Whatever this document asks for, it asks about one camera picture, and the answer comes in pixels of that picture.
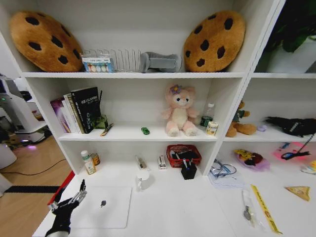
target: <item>pink teddy bear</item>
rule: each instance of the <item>pink teddy bear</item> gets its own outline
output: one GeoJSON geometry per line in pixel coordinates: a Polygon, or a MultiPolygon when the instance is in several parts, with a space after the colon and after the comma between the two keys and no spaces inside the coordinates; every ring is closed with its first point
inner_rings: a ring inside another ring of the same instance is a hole
{"type": "Polygon", "coordinates": [[[187,136],[195,136],[197,128],[193,124],[199,112],[191,108],[195,99],[195,88],[173,84],[166,89],[166,101],[170,108],[163,111],[162,117],[168,120],[166,132],[169,136],[178,136],[183,130],[187,136]]]}

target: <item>yellow ruler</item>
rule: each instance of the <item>yellow ruler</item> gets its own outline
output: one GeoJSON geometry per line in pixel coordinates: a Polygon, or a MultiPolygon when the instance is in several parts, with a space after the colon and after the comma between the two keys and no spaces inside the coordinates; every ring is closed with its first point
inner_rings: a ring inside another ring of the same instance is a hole
{"type": "Polygon", "coordinates": [[[265,202],[263,201],[263,199],[262,199],[257,187],[254,186],[254,185],[251,185],[251,187],[252,187],[253,192],[256,195],[256,198],[257,198],[257,200],[258,200],[258,202],[259,202],[259,204],[261,206],[261,209],[262,209],[263,213],[265,214],[265,216],[267,218],[267,221],[269,223],[269,226],[270,226],[271,230],[273,232],[277,233],[277,234],[283,234],[282,232],[278,231],[277,226],[275,224],[275,221],[273,220],[273,218],[272,218],[272,216],[271,216],[271,214],[270,214],[265,202]]]}

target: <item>white mug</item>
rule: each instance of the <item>white mug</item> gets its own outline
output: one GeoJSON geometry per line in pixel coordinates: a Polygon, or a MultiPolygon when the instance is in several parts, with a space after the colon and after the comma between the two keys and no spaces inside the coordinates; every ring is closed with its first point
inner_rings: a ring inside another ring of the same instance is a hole
{"type": "Polygon", "coordinates": [[[138,190],[145,190],[145,189],[147,189],[150,186],[150,184],[151,184],[149,171],[147,171],[147,170],[140,170],[137,173],[136,182],[137,182],[138,190]]]}

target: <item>chocolate chip cookie cushion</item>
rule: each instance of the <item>chocolate chip cookie cushion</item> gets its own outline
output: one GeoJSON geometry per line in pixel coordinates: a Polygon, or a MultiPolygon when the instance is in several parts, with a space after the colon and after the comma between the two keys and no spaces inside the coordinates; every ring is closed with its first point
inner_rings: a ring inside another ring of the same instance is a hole
{"type": "Polygon", "coordinates": [[[11,35],[17,49],[46,72],[78,72],[81,47],[75,37],[51,16],[17,12],[11,18],[11,35]]]}
{"type": "Polygon", "coordinates": [[[245,21],[235,11],[207,17],[184,44],[184,62],[190,72],[217,72],[237,56],[245,34],[245,21]]]}

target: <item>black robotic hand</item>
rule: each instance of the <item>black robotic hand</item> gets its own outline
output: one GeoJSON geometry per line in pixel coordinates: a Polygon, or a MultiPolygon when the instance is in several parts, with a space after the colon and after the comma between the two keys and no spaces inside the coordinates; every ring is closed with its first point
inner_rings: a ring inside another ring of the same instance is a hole
{"type": "Polygon", "coordinates": [[[70,199],[62,201],[58,204],[58,208],[53,210],[52,213],[56,215],[52,228],[46,233],[46,236],[58,231],[66,231],[70,233],[70,217],[73,210],[79,206],[79,202],[69,203],[70,199]]]}
{"type": "Polygon", "coordinates": [[[58,195],[55,198],[55,204],[52,209],[52,213],[56,215],[55,221],[53,223],[52,228],[47,231],[46,236],[55,233],[55,232],[68,232],[70,233],[70,217],[73,212],[73,210],[79,206],[81,201],[84,199],[85,195],[87,194],[85,190],[85,182],[84,180],[81,183],[80,191],[70,199],[67,199],[65,201],[62,201],[58,204],[58,202],[61,198],[61,194],[63,193],[63,190],[61,190],[58,195]]]}

